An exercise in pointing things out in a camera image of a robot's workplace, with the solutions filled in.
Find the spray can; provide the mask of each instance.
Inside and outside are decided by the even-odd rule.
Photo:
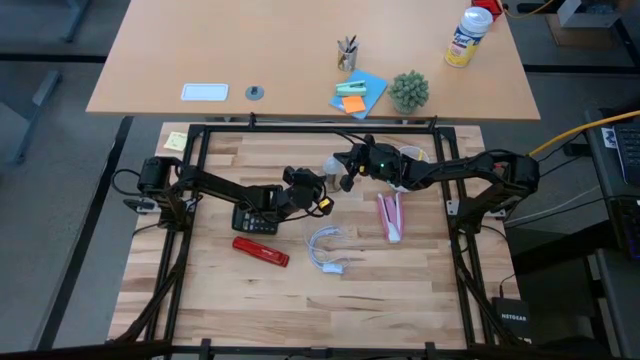
[[[465,10],[444,56],[449,65],[467,66],[492,22],[493,15],[485,8],[470,7]]]

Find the small potted succulent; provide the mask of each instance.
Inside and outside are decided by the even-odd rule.
[[[394,84],[389,88],[389,96],[393,107],[401,114],[411,114],[418,106],[424,106],[429,99],[429,82],[424,75],[411,70],[409,74],[395,77]]]

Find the wooden table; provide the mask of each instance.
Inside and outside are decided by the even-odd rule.
[[[186,133],[188,126],[164,124],[156,154],[181,157],[163,144],[170,132]],[[456,132],[461,156],[483,150],[478,127],[457,126]],[[431,136],[377,134],[376,140],[419,146],[435,159]],[[215,133],[205,170],[243,185],[277,184],[286,165],[318,172],[330,154],[349,148],[331,134]],[[487,185],[466,181],[469,196]],[[384,240],[376,207],[379,192],[392,191],[383,182],[358,177],[350,193],[331,195],[336,204],[330,217],[281,224],[276,236],[248,236],[289,254],[287,268],[233,250],[233,238],[242,234],[231,230],[232,205],[205,196],[196,213],[174,344],[198,345],[201,338],[211,338],[213,346],[420,349],[434,341],[438,348],[464,348],[441,187],[406,195],[404,239],[395,245]],[[156,221],[143,216],[138,226]],[[351,258],[342,276],[323,274],[307,254],[304,239],[329,224],[348,234],[343,241],[318,244],[332,257]],[[485,219],[485,224],[504,231],[495,220]],[[153,228],[133,239],[110,337],[124,332],[151,298],[164,235]],[[487,295],[496,296],[499,282],[513,274],[509,248],[492,231],[478,234],[477,243]],[[505,293],[519,296],[515,279],[505,282]],[[480,341],[479,313],[471,302]],[[166,307],[158,334],[165,323]]]
[[[336,41],[358,35],[357,67],[389,82],[415,69],[427,105],[401,116],[388,95],[370,118],[539,120],[505,16],[471,64],[444,52],[469,0],[133,0],[87,110],[105,114],[344,117],[328,102]],[[224,102],[185,102],[185,83],[226,83]],[[245,98],[249,86],[265,90]]]

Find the white cable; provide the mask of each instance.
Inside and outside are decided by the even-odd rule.
[[[351,259],[348,257],[341,257],[341,258],[330,260],[329,253],[326,250],[319,249],[315,246],[316,242],[319,239],[324,237],[344,239],[344,233],[335,226],[325,226],[320,230],[316,231],[311,236],[311,239],[309,240],[305,239],[305,242],[309,248],[309,258],[311,258],[311,263],[313,263],[313,265],[315,265],[318,269],[322,270],[323,272],[342,274],[342,272],[344,271],[344,268],[349,266],[349,264],[351,263]],[[320,255],[322,256],[322,259],[319,259],[316,253],[320,253]],[[336,263],[341,260],[346,260],[347,264],[342,265],[342,264]]]
[[[585,195],[587,195],[587,194],[589,194],[589,193],[591,193],[591,192],[593,192],[594,190],[599,189],[599,188],[600,188],[600,185],[597,185],[596,187],[592,188],[591,190],[587,190],[587,191],[583,192],[582,194],[577,195],[576,197],[571,198],[571,199],[569,199],[569,200],[567,200],[567,201],[563,202],[563,203],[562,203],[562,204],[560,204],[560,205],[557,205],[557,206],[552,207],[551,209],[547,209],[547,210],[543,210],[543,211],[537,212],[537,213],[535,213],[535,214],[531,214],[531,215],[526,215],[526,216],[523,216],[523,217],[519,217],[519,218],[517,218],[517,219],[512,219],[512,220],[506,221],[504,224],[506,225],[506,224],[514,223],[514,222],[516,222],[516,221],[520,221],[520,220],[524,220],[524,219],[532,218],[532,217],[535,217],[535,216],[538,216],[538,215],[546,214],[546,213],[551,212],[551,211],[554,211],[554,210],[558,210],[558,209],[560,209],[561,207],[563,207],[563,206],[565,206],[565,205],[567,205],[567,204],[570,204],[570,203],[572,203],[573,201],[578,200],[579,198],[581,198],[581,197],[583,197],[583,196],[585,196]]]

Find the pink object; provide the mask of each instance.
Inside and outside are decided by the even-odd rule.
[[[378,213],[387,240],[395,244],[402,240],[404,231],[404,213],[402,211],[401,193],[394,196],[378,194]]]

